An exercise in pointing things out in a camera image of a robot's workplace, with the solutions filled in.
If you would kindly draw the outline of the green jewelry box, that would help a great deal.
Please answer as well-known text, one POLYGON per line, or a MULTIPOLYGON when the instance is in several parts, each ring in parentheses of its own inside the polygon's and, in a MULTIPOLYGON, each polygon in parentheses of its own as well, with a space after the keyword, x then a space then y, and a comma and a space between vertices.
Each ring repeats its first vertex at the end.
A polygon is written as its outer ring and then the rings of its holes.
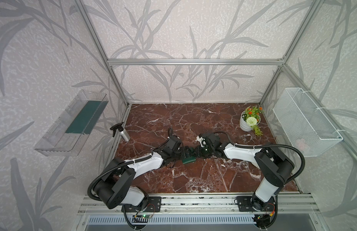
POLYGON ((185 164, 189 164, 189 163, 193 163, 196 161, 195 157, 186 157, 184 159, 182 159, 182 163, 185 164))

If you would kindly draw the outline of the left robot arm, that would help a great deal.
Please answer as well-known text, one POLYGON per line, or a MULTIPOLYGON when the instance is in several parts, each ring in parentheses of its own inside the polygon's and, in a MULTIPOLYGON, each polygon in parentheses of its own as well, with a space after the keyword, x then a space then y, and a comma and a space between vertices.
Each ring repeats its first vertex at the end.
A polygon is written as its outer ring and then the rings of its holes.
POLYGON ((118 205, 131 205, 139 210, 148 207, 149 196, 132 186, 135 178, 160 169, 180 159, 182 141, 173 135, 150 154, 132 160, 113 159, 87 189, 89 198, 102 201, 108 209, 118 205))

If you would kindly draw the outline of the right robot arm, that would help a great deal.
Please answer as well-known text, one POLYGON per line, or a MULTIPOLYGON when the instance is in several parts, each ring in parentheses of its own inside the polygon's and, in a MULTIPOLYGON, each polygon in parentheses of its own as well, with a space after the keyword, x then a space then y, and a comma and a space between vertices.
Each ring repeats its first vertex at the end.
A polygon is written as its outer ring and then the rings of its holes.
POLYGON ((218 132, 204 133, 197 136, 199 142, 198 154, 204 157, 237 159, 251 162, 257 166, 264 178, 252 196, 252 205, 263 206, 290 181, 298 177, 305 168, 305 157, 300 150, 284 144, 240 145, 232 142, 227 135, 228 142, 221 142, 218 132), (289 149, 295 152, 301 160, 295 174, 292 171, 295 164, 281 150, 289 149))

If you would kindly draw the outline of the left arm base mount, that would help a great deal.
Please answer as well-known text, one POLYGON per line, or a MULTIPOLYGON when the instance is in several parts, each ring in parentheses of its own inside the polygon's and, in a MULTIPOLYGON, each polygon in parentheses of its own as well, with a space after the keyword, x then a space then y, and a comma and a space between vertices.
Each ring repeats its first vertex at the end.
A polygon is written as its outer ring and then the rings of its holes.
POLYGON ((137 212, 160 212, 162 198, 160 196, 147 197, 142 200, 138 206, 125 204, 122 206, 122 212, 137 213, 137 212))

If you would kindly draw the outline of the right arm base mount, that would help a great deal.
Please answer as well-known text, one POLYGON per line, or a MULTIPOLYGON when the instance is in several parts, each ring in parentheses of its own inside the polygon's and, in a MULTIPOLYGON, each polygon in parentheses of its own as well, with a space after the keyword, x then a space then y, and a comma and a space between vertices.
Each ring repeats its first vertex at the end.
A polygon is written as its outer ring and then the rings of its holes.
POLYGON ((275 197, 271 197, 268 202, 253 196, 237 196, 235 203, 239 212, 272 212, 275 208, 275 197))

